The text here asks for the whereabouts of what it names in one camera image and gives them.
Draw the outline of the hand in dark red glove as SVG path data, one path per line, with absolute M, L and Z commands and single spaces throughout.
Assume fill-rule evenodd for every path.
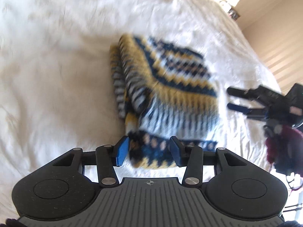
M 267 161 L 278 173 L 302 176 L 302 132 L 275 119 L 269 119 L 263 126 Z

